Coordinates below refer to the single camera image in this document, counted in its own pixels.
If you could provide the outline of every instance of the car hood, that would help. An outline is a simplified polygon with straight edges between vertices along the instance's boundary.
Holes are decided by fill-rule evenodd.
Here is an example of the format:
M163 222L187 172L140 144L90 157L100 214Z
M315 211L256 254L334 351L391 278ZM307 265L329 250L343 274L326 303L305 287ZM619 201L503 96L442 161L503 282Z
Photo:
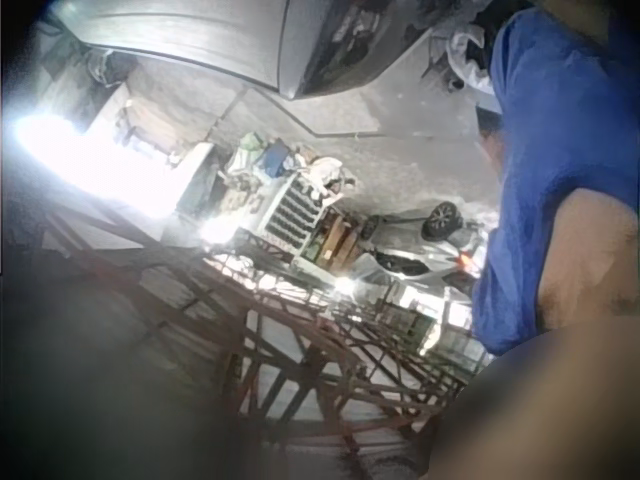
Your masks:
M80 41L213 67L277 87L287 0L59 0Z
M448 273L455 271L455 268L447 270ZM360 280L374 285L389 285L391 281L396 281L402 285L413 287L421 292L445 297L445 289L449 287L441 278L444 272L439 274L427 273L416 277L404 277L396 273L385 270L373 255L364 253L353 262L349 271L349 278ZM453 303L470 304L471 299L459 290L449 287L449 300Z

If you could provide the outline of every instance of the person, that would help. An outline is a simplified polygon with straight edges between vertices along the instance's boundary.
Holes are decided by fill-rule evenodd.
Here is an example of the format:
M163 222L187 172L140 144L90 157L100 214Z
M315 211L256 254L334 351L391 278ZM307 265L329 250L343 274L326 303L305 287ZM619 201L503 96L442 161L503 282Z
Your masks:
M491 57L502 125L484 144L503 192L472 329L495 355L639 304L640 42L600 2L543 7Z

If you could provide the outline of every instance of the garage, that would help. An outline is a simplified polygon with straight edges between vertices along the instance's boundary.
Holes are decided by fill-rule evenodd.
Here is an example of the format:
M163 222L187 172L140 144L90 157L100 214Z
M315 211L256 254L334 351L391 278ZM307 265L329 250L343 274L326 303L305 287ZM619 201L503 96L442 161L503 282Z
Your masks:
M490 2L267 3L61 0L33 27L3 166L33 474L417 478L493 359L495 99L450 46Z

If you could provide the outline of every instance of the blurred object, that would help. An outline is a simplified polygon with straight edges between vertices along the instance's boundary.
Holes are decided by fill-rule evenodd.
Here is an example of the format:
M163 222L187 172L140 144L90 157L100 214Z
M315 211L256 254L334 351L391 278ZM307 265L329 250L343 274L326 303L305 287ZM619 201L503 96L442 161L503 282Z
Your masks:
M458 27L449 42L447 42L447 56L451 69L465 84L476 90L493 95L493 85L489 72L480 70L475 60L467 59L467 45L469 41L478 47L484 46L484 30L477 25L464 25Z

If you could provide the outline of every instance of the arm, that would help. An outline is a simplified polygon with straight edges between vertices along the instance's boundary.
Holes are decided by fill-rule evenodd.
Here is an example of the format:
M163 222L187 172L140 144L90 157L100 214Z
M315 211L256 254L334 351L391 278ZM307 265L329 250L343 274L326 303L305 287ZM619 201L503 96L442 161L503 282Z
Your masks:
M579 189L558 209L538 287L554 329L638 311L638 220L619 201Z

